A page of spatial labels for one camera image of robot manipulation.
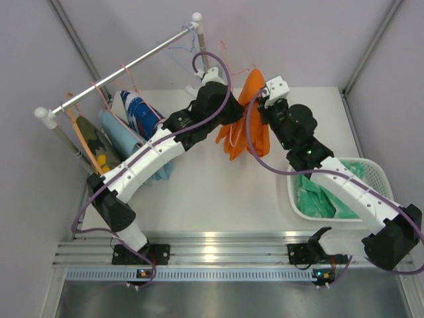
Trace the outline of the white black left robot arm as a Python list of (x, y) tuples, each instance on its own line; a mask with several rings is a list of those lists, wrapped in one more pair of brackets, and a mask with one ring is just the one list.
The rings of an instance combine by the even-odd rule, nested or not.
[(133, 262), (146, 261), (150, 248), (128, 205), (132, 196), (165, 164), (205, 140), (217, 126), (240, 119), (242, 111), (227, 85), (210, 81), (188, 107), (172, 113), (127, 160), (101, 177), (89, 177), (91, 205), (106, 222), (107, 231), (128, 246), (127, 256)]

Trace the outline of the green white patterned trousers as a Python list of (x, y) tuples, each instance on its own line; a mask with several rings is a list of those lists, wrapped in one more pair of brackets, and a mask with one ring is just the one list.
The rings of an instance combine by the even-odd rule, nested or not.
[(297, 177), (295, 204), (302, 215), (320, 219), (359, 219), (350, 208), (307, 176)]

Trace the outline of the blue white patterned trousers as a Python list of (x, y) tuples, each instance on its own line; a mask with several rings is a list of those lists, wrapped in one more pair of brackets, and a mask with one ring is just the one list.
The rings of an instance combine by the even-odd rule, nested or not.
[(165, 117), (135, 91), (120, 92), (130, 128), (145, 140), (151, 139)]

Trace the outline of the blue wire hanger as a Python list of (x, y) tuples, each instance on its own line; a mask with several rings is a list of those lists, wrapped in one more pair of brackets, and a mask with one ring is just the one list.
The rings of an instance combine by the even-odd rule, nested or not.
[(164, 53), (185, 73), (197, 80), (195, 71), (193, 71), (191, 67), (192, 58), (199, 52), (200, 49), (200, 46), (196, 44), (197, 32), (192, 23), (189, 25), (183, 25), (182, 30), (188, 31), (189, 40), (184, 40), (182, 45), (177, 44), (167, 47)]

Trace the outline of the orange trousers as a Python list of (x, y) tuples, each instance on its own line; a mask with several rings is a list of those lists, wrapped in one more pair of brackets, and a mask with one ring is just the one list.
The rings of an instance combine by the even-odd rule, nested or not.
[(223, 140), (223, 150), (229, 155), (230, 161), (235, 160), (245, 150), (250, 154), (253, 154), (255, 150), (260, 158), (270, 153), (269, 126), (261, 122), (258, 101), (254, 102), (250, 120), (248, 121), (246, 118), (249, 103), (259, 89), (264, 86), (265, 81), (261, 71), (253, 69), (238, 97), (238, 103), (244, 107), (242, 119), (233, 124), (223, 125), (218, 133), (215, 142), (218, 144)]

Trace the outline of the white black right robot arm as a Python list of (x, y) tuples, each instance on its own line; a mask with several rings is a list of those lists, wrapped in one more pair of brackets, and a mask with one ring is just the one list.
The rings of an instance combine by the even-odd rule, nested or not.
[(337, 231), (323, 227), (309, 238), (310, 257), (326, 262), (336, 254), (363, 256), (383, 270), (394, 270), (423, 240), (422, 212), (380, 195), (345, 167), (333, 152), (314, 136), (317, 121), (310, 108), (289, 105), (279, 98), (271, 103), (258, 98), (258, 111), (287, 150), (292, 174), (305, 174), (312, 182), (332, 193), (366, 225), (366, 232)]

